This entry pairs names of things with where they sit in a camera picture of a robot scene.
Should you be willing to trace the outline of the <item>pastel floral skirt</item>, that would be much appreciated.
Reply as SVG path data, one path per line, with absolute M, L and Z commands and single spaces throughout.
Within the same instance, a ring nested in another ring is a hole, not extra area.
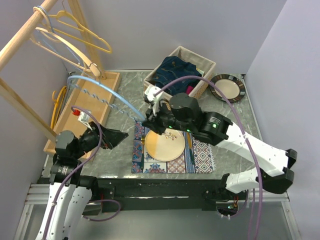
M 196 68 L 196 71 L 199 73 L 199 76 L 200 76 L 200 77 L 204 77 L 205 71 L 203 71 L 203 70 L 201 70 L 201 69 L 199 69 L 199 68 Z

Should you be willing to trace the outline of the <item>orange plastic hanger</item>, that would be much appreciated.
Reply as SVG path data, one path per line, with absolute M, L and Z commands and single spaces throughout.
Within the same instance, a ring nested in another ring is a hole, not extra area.
M 53 101 L 53 111 L 52 111 L 52 116 L 50 121 L 51 129 L 54 129 L 55 125 L 57 124 L 66 93 L 67 93 L 66 85 L 61 88 L 57 96 L 56 96 L 56 91 L 53 91 L 52 93 L 51 99 Z

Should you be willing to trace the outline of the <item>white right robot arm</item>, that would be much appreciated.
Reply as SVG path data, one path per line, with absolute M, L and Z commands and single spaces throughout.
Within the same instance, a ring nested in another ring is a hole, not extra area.
M 198 101 L 186 93 L 171 97 L 169 104 L 163 102 L 161 93 L 145 92 L 144 100 L 150 106 L 142 125 L 155 133 L 161 135 L 169 129 L 183 131 L 202 143 L 258 162 L 258 169 L 224 174 L 218 188 L 222 198 L 228 200 L 244 190 L 258 187 L 282 194 L 293 184 L 295 174 L 291 167 L 297 160 L 295 150 L 278 149 L 242 132 L 229 118 L 214 111 L 202 111 Z

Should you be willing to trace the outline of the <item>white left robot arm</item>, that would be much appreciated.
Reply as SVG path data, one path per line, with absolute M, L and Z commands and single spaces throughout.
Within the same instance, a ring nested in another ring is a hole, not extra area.
M 94 121 L 80 137 L 64 130 L 55 139 L 55 155 L 50 169 L 49 196 L 38 240 L 70 240 L 89 201 L 99 201 L 100 189 L 94 176 L 81 175 L 80 160 L 91 150 L 118 146 L 128 133 L 105 128 Z

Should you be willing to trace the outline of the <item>magenta pleated skirt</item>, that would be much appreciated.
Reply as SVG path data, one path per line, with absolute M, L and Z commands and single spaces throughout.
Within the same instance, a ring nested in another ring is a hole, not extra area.
M 189 85 L 186 89 L 186 94 L 189 95 L 193 91 L 194 87 Z

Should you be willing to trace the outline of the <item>yellow plastic hanger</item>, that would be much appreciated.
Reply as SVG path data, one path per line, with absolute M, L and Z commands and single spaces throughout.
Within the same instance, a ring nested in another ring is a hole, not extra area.
M 78 38 L 78 37 L 76 37 L 76 36 L 73 36 L 73 35 L 67 33 L 67 32 L 61 31 L 61 30 L 59 30 L 59 29 L 57 29 L 57 28 L 53 28 L 53 30 L 54 30 L 55 32 L 60 33 L 60 34 L 63 34 L 63 35 L 65 35 L 65 36 L 68 36 L 68 37 L 70 37 L 70 38 L 72 38 L 72 39 L 75 39 L 75 40 L 77 40 L 77 41 L 79 41 L 79 42 L 82 42 L 82 43 L 84 43 L 84 44 L 87 44 L 87 45 L 89 45 L 89 46 L 91 46 L 91 47 L 94 47 L 94 48 L 96 48 L 96 49 L 104 52 L 104 53 L 111 54 L 111 53 L 113 52 L 112 47 L 110 46 L 110 44 L 109 44 L 107 41 L 105 41 L 103 38 L 99 37 L 97 34 L 95 34 L 95 33 L 92 32 L 91 30 L 89 30 L 87 27 L 85 27 L 83 24 L 81 24 L 81 23 L 80 23 L 71 13 L 69 13 L 68 11 L 66 11 L 66 10 L 60 10 L 60 11 L 57 12 L 57 14 L 49 14 L 49 15 L 48 15 L 48 18 L 49 18 L 49 19 L 56 19 L 58 23 L 61 23 L 61 24 L 65 25 L 65 26 L 68 26 L 68 27 L 70 27 L 70 28 L 72 28 L 72 29 L 78 30 L 78 31 L 79 31 L 80 33 L 82 33 L 82 34 L 85 34 L 85 33 L 86 33 L 86 34 L 88 34 L 89 36 L 96 38 L 97 40 L 99 40 L 100 42 L 102 42 L 102 43 L 106 46 L 106 48 L 102 48 L 102 47 L 100 47 L 100 46 L 98 46 L 98 45 L 95 45 L 95 44 L 93 44 L 93 43 L 90 43 L 90 42 L 87 41 L 87 40 L 80 39 L 80 38 Z M 71 25 L 71 24 L 69 24 L 69 23 L 66 23 L 66 22 L 62 21 L 61 18 L 68 18 L 68 19 L 72 20 L 77 26 L 73 26 L 73 25 Z

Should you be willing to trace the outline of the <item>light blue wide hanger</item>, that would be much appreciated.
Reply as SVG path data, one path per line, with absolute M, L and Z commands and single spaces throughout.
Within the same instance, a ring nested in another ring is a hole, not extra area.
M 93 84 L 94 87 L 102 89 L 102 91 L 104 92 L 104 97 L 102 97 L 102 95 L 99 96 L 97 93 L 94 92 L 94 90 L 89 90 L 88 87 L 80 86 L 80 83 L 76 83 L 73 80 L 84 80 Z M 111 107 L 112 109 L 116 109 L 118 112 L 127 115 L 129 118 L 135 121 L 142 122 L 146 119 L 146 117 L 123 96 L 118 94 L 115 90 L 111 89 L 110 87 L 107 87 L 106 85 L 98 82 L 97 80 L 94 80 L 87 76 L 72 75 L 67 78 L 67 83 L 73 86 L 75 89 L 80 90 L 81 92 L 89 95 L 97 101 L 107 105 L 108 107 Z M 122 104 L 127 106 L 127 108 L 129 108 L 132 111 L 132 113 L 134 113 L 134 115 L 114 104 L 113 99 L 118 99 L 120 102 L 122 102 Z

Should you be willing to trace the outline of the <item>dark denim skirt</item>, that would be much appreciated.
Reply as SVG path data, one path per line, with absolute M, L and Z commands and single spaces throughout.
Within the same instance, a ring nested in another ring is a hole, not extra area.
M 161 89 L 175 79 L 185 76 L 201 77 L 202 74 L 197 70 L 196 65 L 193 63 L 183 61 L 177 56 L 167 56 L 156 69 L 152 81 L 156 87 Z M 198 83 L 198 79 L 184 79 L 183 81 L 179 81 L 168 87 L 165 92 L 171 96 L 179 93 L 186 93 L 188 87 L 194 88 Z

